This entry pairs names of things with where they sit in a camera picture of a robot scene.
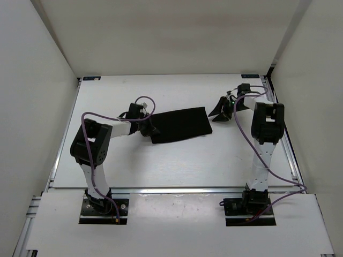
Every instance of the wall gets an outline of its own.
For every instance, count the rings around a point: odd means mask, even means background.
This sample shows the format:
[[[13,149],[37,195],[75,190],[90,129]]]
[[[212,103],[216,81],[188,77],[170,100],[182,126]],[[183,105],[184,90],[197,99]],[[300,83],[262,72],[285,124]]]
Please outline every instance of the wall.
[[[266,74],[299,0],[40,2],[81,77]]]
[[[272,81],[310,193],[316,193],[337,256],[343,256],[343,1],[314,0]]]
[[[0,252],[49,177],[77,80],[30,1],[0,1]]]

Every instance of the black cloth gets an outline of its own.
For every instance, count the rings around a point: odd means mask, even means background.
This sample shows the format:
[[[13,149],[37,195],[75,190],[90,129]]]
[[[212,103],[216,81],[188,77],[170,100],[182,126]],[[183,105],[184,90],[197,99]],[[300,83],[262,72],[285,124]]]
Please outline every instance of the black cloth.
[[[212,133],[205,107],[152,115],[152,124],[160,131],[152,143],[170,143]]]

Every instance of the purple cable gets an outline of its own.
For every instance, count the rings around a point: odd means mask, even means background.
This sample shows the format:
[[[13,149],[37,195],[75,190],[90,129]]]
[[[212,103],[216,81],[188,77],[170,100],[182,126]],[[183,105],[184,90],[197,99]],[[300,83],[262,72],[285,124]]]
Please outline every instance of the purple cable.
[[[82,131],[83,131],[83,133],[84,133],[85,142],[86,142],[86,148],[87,148],[88,157],[89,157],[89,159],[90,159],[90,165],[91,165],[92,185],[93,185],[95,191],[96,191],[100,196],[104,197],[105,199],[107,199],[108,201],[110,201],[110,202],[114,205],[114,208],[116,209],[116,212],[117,212],[116,218],[118,219],[118,223],[120,223],[120,216],[119,216],[119,210],[118,210],[117,204],[115,203],[115,201],[114,201],[112,198],[107,197],[106,195],[102,194],[102,193],[97,189],[96,184],[95,184],[95,181],[94,181],[94,162],[93,162],[93,156],[92,156],[92,152],[91,152],[91,146],[90,146],[90,143],[88,142],[88,136],[87,136],[86,126],[85,126],[85,116],[86,116],[86,115],[94,115],[94,116],[97,116],[97,117],[100,117],[100,118],[109,119],[109,120],[114,120],[114,121],[118,121],[118,122],[142,122],[142,121],[144,121],[144,120],[149,119],[149,118],[153,115],[153,113],[155,112],[155,109],[156,109],[155,101],[154,101],[151,97],[149,97],[149,96],[140,96],[139,98],[137,98],[137,99],[135,100],[135,103],[137,103],[137,101],[138,101],[139,99],[142,99],[142,98],[147,98],[147,99],[149,99],[149,100],[153,103],[153,105],[154,105],[154,107],[153,107],[151,113],[150,113],[148,116],[146,116],[146,117],[144,117],[144,118],[142,118],[142,119],[118,119],[118,118],[111,118],[111,117],[107,117],[107,116],[104,116],[104,115],[96,114],[96,113],[90,112],[90,111],[87,111],[87,112],[83,113],[82,116],[81,116]]]
[[[243,137],[245,138],[245,140],[248,142],[248,144],[250,145],[250,147],[252,148],[252,150],[255,152],[255,154],[257,155],[257,157],[259,158],[259,160],[262,162],[262,164],[264,165],[264,167],[267,169],[267,171],[273,175],[275,178],[278,178],[278,179],[281,179],[282,181],[285,181],[285,182],[288,182],[288,183],[291,183],[293,185],[296,185],[296,186],[299,186],[300,188],[303,187],[303,189],[300,189],[299,191],[296,191],[296,192],[292,192],[292,193],[289,193],[289,194],[286,194],[280,198],[278,198],[277,200],[273,201],[267,208],[265,208],[260,214],[256,215],[255,217],[253,217],[252,219],[248,220],[248,221],[245,221],[245,222],[242,222],[242,223],[239,223],[238,225],[243,225],[243,224],[247,224],[247,223],[250,223],[252,221],[255,221],[257,220],[261,215],[263,215],[265,212],[269,211],[272,206],[274,204],[276,204],[277,202],[281,201],[282,199],[286,198],[286,197],[289,197],[291,195],[294,195],[294,194],[298,194],[298,193],[302,193],[304,191],[307,190],[307,187],[303,184],[300,184],[300,183],[297,183],[297,182],[294,182],[294,181],[291,181],[291,180],[288,180],[288,179],[285,179],[285,178],[282,178],[280,176],[278,176],[277,174],[275,174],[269,167],[268,165],[266,164],[266,162],[263,160],[263,158],[259,155],[258,153],[258,150],[255,148],[255,146],[252,144],[252,142],[249,140],[248,136],[246,135],[246,133],[244,132],[240,122],[238,121],[238,117],[237,117],[237,111],[236,111],[236,107],[237,107],[237,103],[244,99],[245,97],[259,97],[261,95],[265,95],[267,94],[268,92],[268,88],[264,87],[264,86],[250,86],[250,87],[261,87],[261,88],[264,88],[265,89],[265,92],[262,93],[262,94],[259,94],[259,95],[242,95],[240,97],[238,97],[238,99],[235,101],[235,104],[234,104],[234,117],[235,117],[235,120],[236,120],[236,123],[237,123],[237,126],[238,128],[240,129]]]

